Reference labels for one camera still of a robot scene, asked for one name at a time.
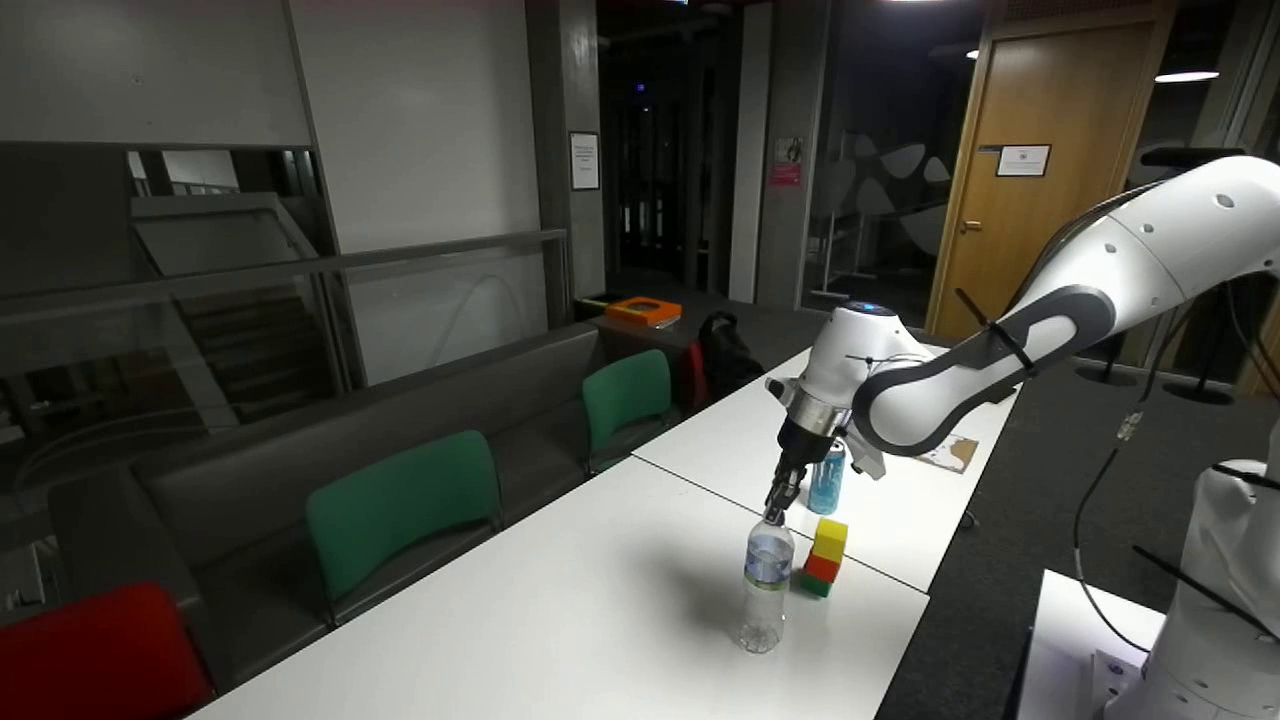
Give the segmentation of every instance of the gray sofa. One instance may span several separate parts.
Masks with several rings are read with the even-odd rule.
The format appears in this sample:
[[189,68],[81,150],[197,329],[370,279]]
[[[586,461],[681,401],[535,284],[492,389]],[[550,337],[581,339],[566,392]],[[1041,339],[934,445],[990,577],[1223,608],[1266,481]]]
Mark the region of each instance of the gray sofa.
[[[503,489],[496,525],[512,525],[586,481],[581,379],[638,348],[644,343],[573,324],[66,485],[50,515],[67,595],[162,581],[211,674],[235,683],[331,623],[304,532],[312,489],[431,435],[480,426]],[[466,528],[404,551],[358,595],[374,605],[489,532],[492,525]]]

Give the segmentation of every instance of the green chair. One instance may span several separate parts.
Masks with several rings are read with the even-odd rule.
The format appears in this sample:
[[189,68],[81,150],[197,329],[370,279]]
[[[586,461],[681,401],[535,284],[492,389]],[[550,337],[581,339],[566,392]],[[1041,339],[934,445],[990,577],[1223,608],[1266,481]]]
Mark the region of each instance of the green chair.
[[623,359],[597,366],[586,379],[592,457],[638,446],[644,432],[651,435],[671,421],[671,364],[665,350],[650,348]]
[[325,485],[307,496],[307,532],[329,599],[343,599],[398,551],[492,521],[496,509],[496,464],[480,432],[457,432]]

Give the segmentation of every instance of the red chair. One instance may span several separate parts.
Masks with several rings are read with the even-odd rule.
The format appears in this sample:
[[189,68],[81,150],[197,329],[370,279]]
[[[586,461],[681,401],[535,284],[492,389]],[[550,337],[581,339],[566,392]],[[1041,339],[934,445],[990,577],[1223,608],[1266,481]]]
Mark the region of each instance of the red chair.
[[208,701],[208,674],[165,589],[129,582],[0,626],[5,720],[165,720]]

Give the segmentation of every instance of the white table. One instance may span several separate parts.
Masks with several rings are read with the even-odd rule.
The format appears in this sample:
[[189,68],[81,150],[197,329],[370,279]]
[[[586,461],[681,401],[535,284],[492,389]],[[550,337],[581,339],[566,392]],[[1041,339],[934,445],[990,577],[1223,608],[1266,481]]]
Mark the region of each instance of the white table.
[[[1108,612],[1108,620],[1135,643],[1154,649],[1163,614],[1140,608],[1124,595],[1091,589],[1091,599]],[[1081,582],[1061,572],[1041,577],[1041,605],[1031,626],[1031,652],[1023,663],[1023,692],[1017,703],[1020,720],[1089,720],[1091,714],[1091,657],[1118,657],[1132,667],[1143,663],[1135,649],[1118,639],[1108,623],[1091,612]]]
[[[804,359],[810,350],[794,354],[671,432],[641,445],[638,457],[744,502],[748,511],[764,511],[773,467],[781,461],[777,432],[785,424],[785,408],[773,401],[764,379],[801,377]],[[977,439],[977,457],[965,470],[909,457],[887,457],[885,481],[850,470],[837,509],[837,521],[850,525],[850,556],[928,593],[1013,404],[1017,396],[1006,404],[980,404],[957,424],[954,439]],[[797,498],[788,528],[812,536],[816,515]]]
[[928,599],[850,565],[748,657],[733,620],[753,525],[623,461],[197,714],[878,714]]

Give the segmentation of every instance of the chair backrest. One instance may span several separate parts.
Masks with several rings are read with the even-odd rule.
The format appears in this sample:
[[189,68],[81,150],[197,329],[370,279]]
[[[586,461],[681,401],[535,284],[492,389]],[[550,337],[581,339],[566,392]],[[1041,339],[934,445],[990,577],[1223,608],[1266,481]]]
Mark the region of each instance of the chair backrest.
[[457,432],[307,496],[307,532],[322,551],[329,595],[343,599],[398,551],[466,525],[496,515],[502,485],[480,432]]
[[661,421],[671,411],[671,364],[650,348],[597,366],[586,379],[592,453],[600,453],[620,426],[638,421]]
[[189,626],[158,582],[0,626],[0,714],[162,720],[208,701]]

